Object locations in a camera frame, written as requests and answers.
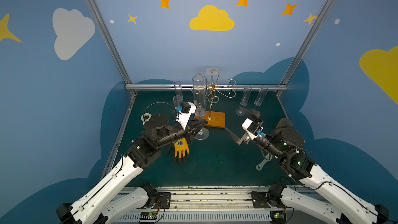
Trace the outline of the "clear flute glass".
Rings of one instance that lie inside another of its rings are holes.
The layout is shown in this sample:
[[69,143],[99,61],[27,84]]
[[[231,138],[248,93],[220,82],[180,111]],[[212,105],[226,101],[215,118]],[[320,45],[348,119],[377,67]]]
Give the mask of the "clear flute glass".
[[214,88],[216,85],[214,77],[219,75],[219,71],[215,67],[209,67],[206,69],[206,74],[210,76],[210,82],[208,84],[208,89],[210,90],[208,94],[208,100],[212,102],[212,100],[214,99]]
[[248,100],[250,98],[252,92],[252,88],[251,87],[245,87],[243,89],[243,94],[240,100],[240,107],[235,111],[236,115],[238,117],[243,117],[245,116],[245,111],[241,109],[241,106],[247,106],[248,104]]
[[202,74],[196,74],[192,78],[192,84],[193,99],[196,106],[195,116],[202,120],[207,112],[207,78]]
[[182,95],[175,95],[173,97],[174,108],[177,112],[180,112],[183,110],[182,101],[183,101]]
[[254,101],[254,105],[255,105],[255,109],[257,109],[258,107],[260,107],[264,101],[264,98],[266,97],[268,93],[268,88],[267,87],[261,87],[258,95]]
[[182,83],[180,81],[174,82],[174,89],[176,94],[176,101],[181,102],[183,100],[183,93],[182,93]]

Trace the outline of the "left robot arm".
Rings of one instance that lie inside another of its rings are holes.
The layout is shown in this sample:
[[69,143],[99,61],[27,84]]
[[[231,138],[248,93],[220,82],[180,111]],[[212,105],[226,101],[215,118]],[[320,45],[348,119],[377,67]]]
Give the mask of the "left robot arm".
[[111,224],[134,208],[153,206],[157,191],[144,183],[134,192],[115,200],[115,196],[161,155],[160,148],[185,139],[191,141],[207,125],[204,119],[179,114],[179,123],[172,126],[165,114],[150,117],[144,132],[116,166],[88,193],[74,203],[63,203],[56,210],[63,224]]

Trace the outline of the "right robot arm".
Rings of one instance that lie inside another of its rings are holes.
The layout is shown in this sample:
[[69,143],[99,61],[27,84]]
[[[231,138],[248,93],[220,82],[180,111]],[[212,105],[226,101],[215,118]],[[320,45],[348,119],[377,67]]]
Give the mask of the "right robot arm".
[[290,178],[325,199],[320,201],[288,186],[274,183],[266,193],[268,205],[275,208],[294,208],[327,224],[384,224],[389,220],[386,207],[362,200],[334,180],[305,153],[305,140],[294,129],[291,120],[282,118],[274,129],[274,134],[267,135],[263,131],[260,112],[245,107],[241,107],[240,110],[244,111],[248,118],[241,126],[245,131],[241,138],[233,132],[230,133],[234,142],[254,142],[271,158],[279,159],[278,166]]

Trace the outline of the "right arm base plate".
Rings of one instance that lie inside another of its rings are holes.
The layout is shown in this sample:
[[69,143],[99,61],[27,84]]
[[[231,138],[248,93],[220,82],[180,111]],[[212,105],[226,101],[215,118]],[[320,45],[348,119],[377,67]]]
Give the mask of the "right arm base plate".
[[279,198],[268,192],[252,191],[250,193],[254,208],[278,208]]

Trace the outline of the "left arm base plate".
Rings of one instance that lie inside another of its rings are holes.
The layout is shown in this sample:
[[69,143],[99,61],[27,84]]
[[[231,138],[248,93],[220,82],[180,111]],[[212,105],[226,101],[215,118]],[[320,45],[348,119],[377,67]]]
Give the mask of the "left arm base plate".
[[158,208],[165,208],[169,209],[171,204],[171,193],[170,192],[159,192],[156,195],[156,198],[150,199],[149,208],[151,209],[158,209]]

